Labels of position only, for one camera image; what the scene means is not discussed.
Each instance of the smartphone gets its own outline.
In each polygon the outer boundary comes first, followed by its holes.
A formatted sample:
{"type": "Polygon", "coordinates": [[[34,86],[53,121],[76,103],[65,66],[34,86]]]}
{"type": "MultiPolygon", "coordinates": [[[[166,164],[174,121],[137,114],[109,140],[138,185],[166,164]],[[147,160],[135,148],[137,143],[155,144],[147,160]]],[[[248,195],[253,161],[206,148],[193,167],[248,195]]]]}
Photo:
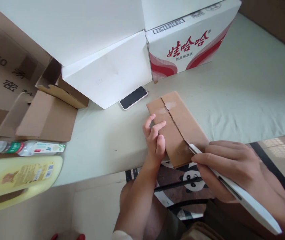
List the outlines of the smartphone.
{"type": "Polygon", "coordinates": [[[122,106],[123,110],[127,110],[147,95],[148,92],[143,87],[139,87],[130,93],[127,97],[120,100],[120,105],[122,106]]]}

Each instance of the white table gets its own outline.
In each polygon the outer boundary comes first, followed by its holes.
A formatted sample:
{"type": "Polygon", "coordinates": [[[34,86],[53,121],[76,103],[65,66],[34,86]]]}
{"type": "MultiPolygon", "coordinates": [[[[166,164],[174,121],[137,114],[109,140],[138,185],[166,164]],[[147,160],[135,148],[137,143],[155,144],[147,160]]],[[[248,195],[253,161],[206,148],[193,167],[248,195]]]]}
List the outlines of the white table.
{"type": "Polygon", "coordinates": [[[79,110],[54,186],[142,166],[146,104],[173,90],[211,141],[285,135],[285,45],[240,14],[213,62],[145,88],[148,97],[128,111],[93,102],[79,110]]]}

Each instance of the white cardboard box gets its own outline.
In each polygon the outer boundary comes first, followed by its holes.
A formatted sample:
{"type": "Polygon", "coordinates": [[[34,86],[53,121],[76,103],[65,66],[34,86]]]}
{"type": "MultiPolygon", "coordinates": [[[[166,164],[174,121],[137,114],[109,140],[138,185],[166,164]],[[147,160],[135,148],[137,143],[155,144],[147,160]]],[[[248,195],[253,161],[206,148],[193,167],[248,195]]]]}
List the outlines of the white cardboard box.
{"type": "Polygon", "coordinates": [[[145,28],[141,0],[0,0],[0,11],[63,66],[145,28]]]}
{"type": "Polygon", "coordinates": [[[153,80],[210,62],[240,5],[224,0],[147,31],[153,80]]]}
{"type": "Polygon", "coordinates": [[[145,32],[62,68],[62,78],[103,109],[152,81],[145,32]]]}
{"type": "Polygon", "coordinates": [[[146,31],[221,0],[141,0],[146,31]]]}

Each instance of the barcode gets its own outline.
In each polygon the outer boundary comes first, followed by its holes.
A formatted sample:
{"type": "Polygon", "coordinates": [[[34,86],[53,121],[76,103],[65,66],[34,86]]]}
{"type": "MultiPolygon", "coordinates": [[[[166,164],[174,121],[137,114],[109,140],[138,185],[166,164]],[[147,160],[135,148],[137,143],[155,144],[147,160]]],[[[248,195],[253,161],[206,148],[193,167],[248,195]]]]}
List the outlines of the barcode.
{"type": "Polygon", "coordinates": [[[193,18],[200,17],[200,16],[202,16],[202,15],[205,15],[205,14],[204,14],[203,11],[201,11],[201,10],[199,10],[199,11],[194,12],[194,13],[191,14],[191,16],[192,16],[193,18]]]}
{"type": "Polygon", "coordinates": [[[38,169],[36,175],[35,175],[35,178],[33,179],[33,181],[37,181],[39,176],[40,176],[40,173],[41,173],[42,169],[38,169]]]}
{"type": "Polygon", "coordinates": [[[49,177],[51,176],[51,174],[52,174],[52,171],[48,171],[48,172],[46,173],[45,178],[49,178],[49,177]]]}
{"type": "Polygon", "coordinates": [[[154,33],[154,34],[160,33],[160,32],[162,32],[162,31],[164,31],[164,30],[167,30],[167,29],[169,29],[169,28],[172,28],[172,27],[177,26],[177,25],[179,25],[179,24],[181,24],[181,23],[184,23],[184,22],[185,22],[185,20],[183,20],[183,19],[181,18],[181,19],[179,19],[179,20],[176,20],[176,21],[174,21],[174,22],[168,23],[167,25],[164,25],[164,26],[162,26],[162,27],[160,27],[160,28],[157,28],[157,29],[153,30],[153,33],[154,33]]]}

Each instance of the plastic bottle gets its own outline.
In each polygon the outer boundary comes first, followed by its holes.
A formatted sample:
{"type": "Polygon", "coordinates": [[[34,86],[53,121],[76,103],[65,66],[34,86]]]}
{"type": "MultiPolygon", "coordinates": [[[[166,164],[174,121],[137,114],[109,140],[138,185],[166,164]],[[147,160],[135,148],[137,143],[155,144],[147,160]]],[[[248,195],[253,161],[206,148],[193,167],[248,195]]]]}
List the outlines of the plastic bottle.
{"type": "Polygon", "coordinates": [[[0,210],[48,190],[56,181],[61,167],[60,156],[0,159],[0,196],[22,191],[20,195],[1,202],[0,210]]]}
{"type": "Polygon", "coordinates": [[[65,150],[65,147],[65,144],[34,140],[25,142],[0,141],[0,153],[17,153],[19,156],[58,155],[65,150]]]}

